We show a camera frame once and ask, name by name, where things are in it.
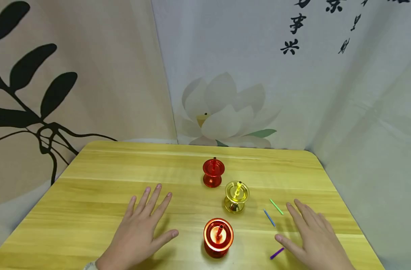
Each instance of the wood grain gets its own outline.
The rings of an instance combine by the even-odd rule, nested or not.
[[[222,185],[211,189],[202,183],[202,164],[214,156],[225,164],[225,173]],[[223,208],[225,185],[234,180],[251,191],[241,214]],[[176,228],[180,234],[139,269],[304,269],[286,250],[269,259],[281,247],[274,240],[277,230],[301,244],[285,208],[294,198],[329,219],[356,269],[384,269],[318,159],[307,151],[92,142],[0,248],[0,270],[82,269],[111,242],[130,197],[157,183],[162,194],[172,191],[173,197],[156,233]],[[230,222],[235,234],[222,259],[203,249],[203,228],[217,217]]]

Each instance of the blue stick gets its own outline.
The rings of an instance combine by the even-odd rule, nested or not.
[[[276,228],[276,224],[274,224],[273,219],[271,219],[271,217],[268,215],[267,211],[264,209],[264,213],[268,216],[268,219],[270,219],[271,224],[273,224],[273,227]]]

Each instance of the fabric backdrop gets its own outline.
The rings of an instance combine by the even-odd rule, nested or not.
[[[0,0],[0,13],[11,2]],[[47,49],[40,49],[37,55],[50,54],[48,49],[53,52],[40,65],[29,84],[15,92],[19,100],[38,115],[45,110],[47,113],[48,106],[53,106],[60,97],[57,94],[46,95],[49,85],[55,85],[57,93],[62,93],[66,84],[73,82],[65,99],[45,118],[47,123],[58,123],[75,134],[176,143],[149,1],[26,2],[28,5],[23,2],[8,12],[7,22],[14,22],[15,14],[25,15],[0,40],[1,78],[6,85],[13,87],[22,82],[22,76],[14,76],[13,70],[24,55],[48,44],[44,47]],[[0,28],[7,28],[7,22],[3,21]],[[23,70],[18,68],[18,64],[15,70],[20,72],[16,74],[26,76],[38,62],[38,56],[27,60]],[[9,119],[2,109],[24,111],[3,88],[6,87],[0,86],[1,126]],[[23,123],[11,122],[9,125]],[[25,128],[0,127],[0,138],[22,131],[0,141],[0,245],[49,188],[54,164],[49,154],[41,153],[39,142],[32,134],[41,127],[40,123],[30,125],[30,132]],[[50,137],[51,132],[46,128],[42,136]],[[54,143],[51,153],[57,159],[56,174],[66,167],[60,156],[70,162],[74,152],[80,151],[89,141],[106,140],[101,136],[71,136],[62,130],[60,133],[73,150]],[[58,135],[55,140],[65,144]]]
[[[385,267],[411,269],[411,1],[152,6],[179,143],[312,151]]]

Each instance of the white curtain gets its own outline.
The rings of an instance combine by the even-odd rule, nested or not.
[[[152,6],[179,143],[312,151],[384,266],[411,269],[411,1]]]

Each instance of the gold spinning top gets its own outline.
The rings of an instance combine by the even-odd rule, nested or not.
[[[231,213],[240,213],[249,199],[249,188],[241,181],[229,182],[225,187],[225,208]]]

